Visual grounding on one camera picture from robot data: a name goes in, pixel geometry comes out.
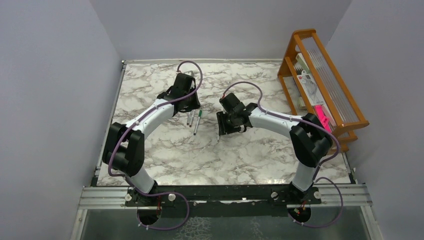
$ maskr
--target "gray wall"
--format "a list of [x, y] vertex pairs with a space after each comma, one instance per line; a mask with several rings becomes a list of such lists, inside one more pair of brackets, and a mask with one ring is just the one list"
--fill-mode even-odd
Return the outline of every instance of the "gray wall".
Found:
[[327, 50], [370, 125], [349, 161], [384, 239], [423, 239], [424, 2], [353, 0]]
[[326, 44], [351, 0], [90, 0], [120, 56], [283, 58], [294, 30]]
[[0, 33], [0, 239], [68, 239], [120, 58], [88, 0], [2, 0]]

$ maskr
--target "pink plastic item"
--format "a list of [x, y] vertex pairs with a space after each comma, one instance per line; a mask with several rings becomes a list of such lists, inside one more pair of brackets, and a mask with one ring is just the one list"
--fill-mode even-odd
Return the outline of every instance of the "pink plastic item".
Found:
[[331, 128], [329, 125], [329, 118], [326, 116], [326, 114], [323, 111], [323, 107], [321, 105], [314, 106], [316, 116], [318, 117], [321, 124], [324, 126], [325, 130], [329, 131], [331, 133]]

